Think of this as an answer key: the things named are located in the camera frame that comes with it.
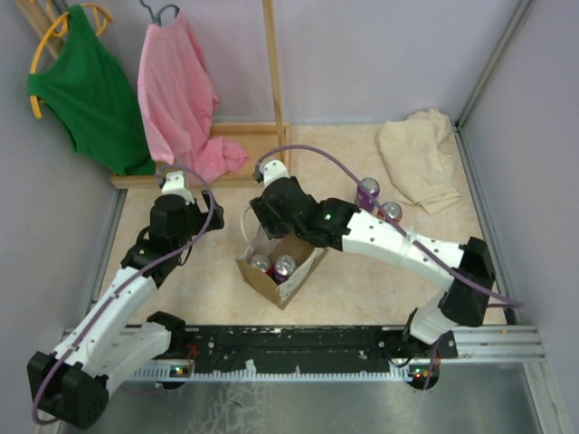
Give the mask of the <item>brown canvas bag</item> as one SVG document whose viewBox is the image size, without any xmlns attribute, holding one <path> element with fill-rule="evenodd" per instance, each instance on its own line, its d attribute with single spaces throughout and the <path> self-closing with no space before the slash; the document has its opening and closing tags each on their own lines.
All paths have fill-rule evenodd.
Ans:
<svg viewBox="0 0 579 434">
<path fill-rule="evenodd" d="M 236 265 L 245 283 L 283 310 L 325 258 L 327 249 L 316 248 L 293 234 L 270 240 L 261 225 L 251 239 L 246 224 L 250 210 L 247 206 L 240 216 L 246 247 Z"/>
</svg>

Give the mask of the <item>silver-top can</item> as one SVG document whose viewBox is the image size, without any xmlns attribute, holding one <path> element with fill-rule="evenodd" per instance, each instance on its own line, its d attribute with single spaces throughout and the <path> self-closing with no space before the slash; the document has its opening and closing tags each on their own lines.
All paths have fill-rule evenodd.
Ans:
<svg viewBox="0 0 579 434">
<path fill-rule="evenodd" d="M 250 265 L 265 274 L 271 273 L 271 261 L 265 255 L 262 254 L 253 255 L 250 259 Z"/>
</svg>

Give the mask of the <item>purple Fanta can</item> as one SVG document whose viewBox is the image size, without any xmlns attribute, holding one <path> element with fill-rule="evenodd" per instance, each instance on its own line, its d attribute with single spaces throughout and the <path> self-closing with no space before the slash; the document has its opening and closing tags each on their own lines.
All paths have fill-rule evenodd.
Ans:
<svg viewBox="0 0 579 434">
<path fill-rule="evenodd" d="M 380 194 L 380 184 L 372 177 L 363 178 L 356 187 L 355 204 L 360 209 L 372 213 Z"/>
</svg>

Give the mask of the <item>red Coca-Cola can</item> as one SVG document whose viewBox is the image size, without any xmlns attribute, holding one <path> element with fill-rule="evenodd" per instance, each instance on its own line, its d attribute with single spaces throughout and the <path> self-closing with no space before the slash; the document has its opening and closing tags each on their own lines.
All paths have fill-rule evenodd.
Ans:
<svg viewBox="0 0 579 434">
<path fill-rule="evenodd" d="M 403 209 L 399 203 L 385 202 L 378 209 L 377 216 L 382 221 L 399 222 L 403 217 Z"/>
</svg>

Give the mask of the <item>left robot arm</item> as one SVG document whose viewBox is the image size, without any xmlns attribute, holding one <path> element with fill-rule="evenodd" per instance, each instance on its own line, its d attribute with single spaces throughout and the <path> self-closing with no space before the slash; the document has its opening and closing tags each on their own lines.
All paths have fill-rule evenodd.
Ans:
<svg viewBox="0 0 579 434">
<path fill-rule="evenodd" d="M 157 197 L 148 225 L 128 249 L 105 294 L 49 354 L 32 356 L 27 374 L 36 424 L 64 421 L 87 429 L 142 365 L 161 354 L 176 359 L 186 352 L 184 321 L 164 313 L 124 344 L 115 346 L 114 341 L 169 274 L 187 261 L 193 245 L 206 232 L 223 228 L 223 207 L 211 190 L 203 190 L 202 196 L 207 212 L 200 211 L 187 190 Z"/>
</svg>

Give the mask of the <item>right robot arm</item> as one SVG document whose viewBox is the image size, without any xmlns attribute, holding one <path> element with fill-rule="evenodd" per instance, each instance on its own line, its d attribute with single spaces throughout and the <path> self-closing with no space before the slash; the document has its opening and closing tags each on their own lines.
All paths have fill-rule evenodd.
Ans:
<svg viewBox="0 0 579 434">
<path fill-rule="evenodd" d="M 250 207 L 270 239 L 293 234 L 318 248 L 379 259 L 437 286 L 438 293 L 416 308 L 404 327 L 410 355 L 425 357 L 455 326 L 482 325 L 495 279 L 485 241 L 471 237 L 459 244 L 402 235 L 353 203 L 316 201 L 294 176 L 273 181 Z"/>
</svg>

